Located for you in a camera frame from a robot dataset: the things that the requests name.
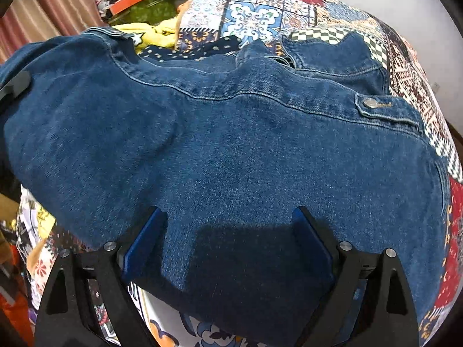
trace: denim waistband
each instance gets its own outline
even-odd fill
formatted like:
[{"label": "denim waistband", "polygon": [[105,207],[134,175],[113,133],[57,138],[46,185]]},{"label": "denim waistband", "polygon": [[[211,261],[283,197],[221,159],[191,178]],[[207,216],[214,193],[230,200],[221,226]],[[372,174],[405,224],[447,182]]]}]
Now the denim waistband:
[{"label": "denim waistband", "polygon": [[[127,77],[141,84],[172,87],[191,98],[211,101],[254,94],[308,114],[376,125],[420,137],[424,135],[419,112],[403,98],[388,95],[365,96],[333,80],[305,77],[297,71],[319,69],[347,75],[376,69],[377,65],[367,61],[364,53],[359,57],[363,60],[358,64],[347,64],[345,68],[337,65],[328,69],[323,64],[323,59],[308,62],[310,57],[306,56],[307,47],[313,46],[313,43],[291,43],[286,39],[284,45],[297,65],[294,70],[275,61],[264,43],[257,40],[240,50],[232,62],[230,56],[224,56],[229,62],[217,73],[211,72],[209,67],[206,68],[206,62],[179,60],[175,62],[177,71],[173,76],[170,70],[172,66],[168,61],[153,64],[139,57],[135,53],[133,41],[128,40],[131,34],[110,27],[92,27],[84,34],[96,36],[104,41],[119,69]],[[326,50],[334,47],[325,43],[323,45]]]}]

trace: denim fabric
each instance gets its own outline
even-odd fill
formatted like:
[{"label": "denim fabric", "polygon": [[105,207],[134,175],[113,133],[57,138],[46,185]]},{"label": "denim fabric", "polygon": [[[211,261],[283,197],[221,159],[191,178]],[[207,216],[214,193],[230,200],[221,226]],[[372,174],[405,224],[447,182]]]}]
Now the denim fabric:
[{"label": "denim fabric", "polygon": [[[261,41],[159,63],[129,37],[94,28],[28,45],[1,68],[1,84],[32,75],[0,116],[2,156],[63,227],[99,247],[158,206],[168,222],[136,282],[184,313],[287,346],[332,285],[291,222],[305,205],[339,240],[396,249],[424,316],[449,184],[420,115],[386,94],[361,37],[285,40],[295,69]],[[360,91],[376,93],[377,108]]]}]

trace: metal button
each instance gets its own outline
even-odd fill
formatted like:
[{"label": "metal button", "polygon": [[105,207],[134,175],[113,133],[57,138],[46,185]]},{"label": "metal button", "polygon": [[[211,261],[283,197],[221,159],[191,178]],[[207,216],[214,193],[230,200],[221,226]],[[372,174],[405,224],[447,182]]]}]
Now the metal button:
[{"label": "metal button", "polygon": [[363,105],[365,105],[368,108],[378,108],[379,103],[376,99],[373,99],[372,97],[366,97],[363,100]]},{"label": "metal button", "polygon": [[108,241],[105,246],[104,246],[105,250],[107,252],[110,252],[114,249],[116,249],[116,242],[115,241]]},{"label": "metal button", "polygon": [[395,250],[391,249],[391,248],[387,248],[386,249],[386,254],[390,257],[390,258],[394,258],[397,253],[395,252]]},{"label": "metal button", "polygon": [[69,256],[69,253],[70,253],[70,250],[66,248],[66,249],[63,249],[63,250],[59,253],[59,256],[60,256],[61,258],[65,258],[65,257]]},{"label": "metal button", "polygon": [[349,243],[348,241],[342,241],[342,242],[339,243],[339,247],[342,250],[345,250],[346,252],[348,252],[349,250],[352,249],[352,244]]}]

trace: silver screw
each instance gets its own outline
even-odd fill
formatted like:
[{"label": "silver screw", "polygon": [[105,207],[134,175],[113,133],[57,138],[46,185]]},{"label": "silver screw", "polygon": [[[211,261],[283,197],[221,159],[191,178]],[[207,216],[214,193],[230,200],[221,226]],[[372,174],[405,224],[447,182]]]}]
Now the silver screw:
[{"label": "silver screw", "polygon": [[349,250],[352,249],[352,244],[349,243],[348,241],[342,241],[342,242],[339,243],[339,247],[342,250],[345,250],[346,252],[348,252]]},{"label": "silver screw", "polygon": [[105,246],[104,246],[105,250],[107,252],[110,252],[114,249],[116,249],[116,242],[115,241],[108,241]]},{"label": "silver screw", "polygon": [[386,249],[386,254],[390,258],[394,258],[395,256],[397,256],[397,253],[395,252],[395,250],[393,250],[391,248]]},{"label": "silver screw", "polygon": [[70,253],[70,250],[66,248],[66,249],[63,249],[63,250],[59,253],[59,256],[60,256],[61,258],[64,258],[64,257],[69,256],[69,253]]}]

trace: wall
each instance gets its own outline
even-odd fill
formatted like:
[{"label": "wall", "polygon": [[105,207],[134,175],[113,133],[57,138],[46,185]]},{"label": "wall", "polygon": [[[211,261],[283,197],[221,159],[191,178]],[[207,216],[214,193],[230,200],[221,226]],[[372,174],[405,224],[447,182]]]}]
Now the wall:
[{"label": "wall", "polygon": [[439,0],[341,0],[366,10],[394,27],[417,50],[436,98],[463,134],[463,38]]}]

